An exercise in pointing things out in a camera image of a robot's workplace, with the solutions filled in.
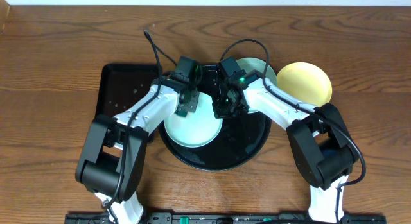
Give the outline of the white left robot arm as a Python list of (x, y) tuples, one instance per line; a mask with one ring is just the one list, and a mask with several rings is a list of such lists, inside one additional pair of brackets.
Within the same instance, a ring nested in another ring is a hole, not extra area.
[(158, 76), (133, 106), (113, 117), (100, 114), (89, 128), (75, 172), (94, 193), (111, 223), (139, 223), (143, 206), (136, 189), (143, 172), (149, 135), (179, 108), (194, 100), (199, 74), (173, 71)]

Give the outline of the green sponge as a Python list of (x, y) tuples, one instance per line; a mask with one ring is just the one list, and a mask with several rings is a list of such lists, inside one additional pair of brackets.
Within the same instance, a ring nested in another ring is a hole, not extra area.
[(188, 112), (187, 111), (177, 111), (176, 115), (180, 117), (186, 117), (188, 115)]

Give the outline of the yellow plate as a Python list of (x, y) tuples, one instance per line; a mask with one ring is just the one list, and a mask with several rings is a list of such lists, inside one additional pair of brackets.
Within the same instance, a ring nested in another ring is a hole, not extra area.
[(289, 95), (318, 107), (329, 103), (333, 93), (327, 74), (307, 62), (284, 66), (277, 74), (277, 86)]

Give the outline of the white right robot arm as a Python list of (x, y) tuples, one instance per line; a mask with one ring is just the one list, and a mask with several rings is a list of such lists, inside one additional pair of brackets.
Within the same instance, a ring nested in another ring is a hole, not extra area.
[(344, 188), (357, 184), (349, 174), (364, 157), (352, 140), (338, 109), (305, 103), (275, 86), (263, 73), (253, 70), (218, 70), (222, 89), (213, 101), (218, 118), (256, 110), (285, 129), (299, 173), (309, 183), (313, 221), (340, 223), (344, 217)]

